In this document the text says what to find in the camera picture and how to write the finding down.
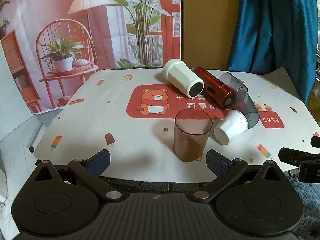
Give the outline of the brown translucent plastic cup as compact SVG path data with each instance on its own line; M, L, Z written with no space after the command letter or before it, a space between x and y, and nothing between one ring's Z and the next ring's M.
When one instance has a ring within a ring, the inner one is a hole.
M204 152L213 122L199 109L184 109L175 116L173 152L181 161L199 159Z

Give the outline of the small white faceted cup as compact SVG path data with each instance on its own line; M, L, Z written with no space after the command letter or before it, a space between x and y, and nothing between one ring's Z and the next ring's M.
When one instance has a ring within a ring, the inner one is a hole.
M228 145L232 139L245 133L248 129L246 117L237 110L231 110L214 128L214 136L222 145Z

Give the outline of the grey translucent cup near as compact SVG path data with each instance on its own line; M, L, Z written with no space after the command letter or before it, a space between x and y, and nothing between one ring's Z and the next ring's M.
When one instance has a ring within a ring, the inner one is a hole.
M235 100L232 109L241 112L248 122L248 129L253 128L260 120L260 114L251 97L245 90L235 92Z

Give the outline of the grey translucent cup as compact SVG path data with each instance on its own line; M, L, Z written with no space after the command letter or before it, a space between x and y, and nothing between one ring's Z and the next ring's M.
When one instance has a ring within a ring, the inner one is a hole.
M245 90L235 92L235 100L232 109L241 112L248 122L248 129L253 128L260 120L260 114L251 97Z
M222 81L224 84L226 84L229 88L237 91L245 91L248 92L248 88L242 83L239 79L237 79L233 74L229 72L223 73L219 80Z

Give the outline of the red metallic cylinder cup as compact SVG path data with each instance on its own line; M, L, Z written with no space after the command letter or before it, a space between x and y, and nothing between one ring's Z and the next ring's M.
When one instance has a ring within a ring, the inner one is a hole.
M204 82L204 90L221 109L231 107L235 100L235 94L231 88L203 68L195 67L191 70Z

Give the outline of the grey translucent cup far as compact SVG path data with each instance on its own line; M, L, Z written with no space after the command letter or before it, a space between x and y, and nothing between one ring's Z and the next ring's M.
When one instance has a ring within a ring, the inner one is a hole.
M226 84L229 88L237 91L245 91L248 92L248 88L242 83L239 79L237 79L233 74L229 72L223 73L219 80L222 81L224 84Z

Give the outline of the large white faceted cup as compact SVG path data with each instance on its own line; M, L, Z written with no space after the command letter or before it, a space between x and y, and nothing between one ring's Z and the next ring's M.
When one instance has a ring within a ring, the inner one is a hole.
M204 81L180 59L171 59L162 70L163 77L188 98L195 98L204 89Z

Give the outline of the living room printed backdrop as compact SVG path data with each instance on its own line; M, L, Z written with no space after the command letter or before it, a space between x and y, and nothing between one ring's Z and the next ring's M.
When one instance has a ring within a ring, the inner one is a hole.
M180 57L180 0L1 0L1 42L33 113L64 106L95 72Z

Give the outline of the white cartoon bear table mat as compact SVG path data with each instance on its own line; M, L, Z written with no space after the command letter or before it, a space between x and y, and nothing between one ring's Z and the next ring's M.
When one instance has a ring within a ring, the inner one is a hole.
M282 147L317 153L310 144L319 125L285 69L255 75L236 72L257 105L260 120L244 134L221 145L213 135L206 150L249 164L278 160ZM210 182L215 176L205 159L183 162L173 153L174 118L183 109L208 113L218 125L227 112L204 96L185 97L167 83L160 69L101 70L73 95L44 133L34 156L65 165L108 150L111 178L178 183Z

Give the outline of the black gripper at right edge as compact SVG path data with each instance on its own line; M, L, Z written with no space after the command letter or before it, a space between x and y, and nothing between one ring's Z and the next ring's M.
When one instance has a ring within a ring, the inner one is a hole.
M311 154L291 148L281 148L278 158L282 163L298 167L298 181L319 184L319 153Z

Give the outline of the teal blue curtain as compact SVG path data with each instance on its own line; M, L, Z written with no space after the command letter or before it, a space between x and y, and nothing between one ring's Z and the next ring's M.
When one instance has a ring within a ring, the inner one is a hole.
M240 0L227 70L268 74L285 68L307 103L316 79L316 0Z

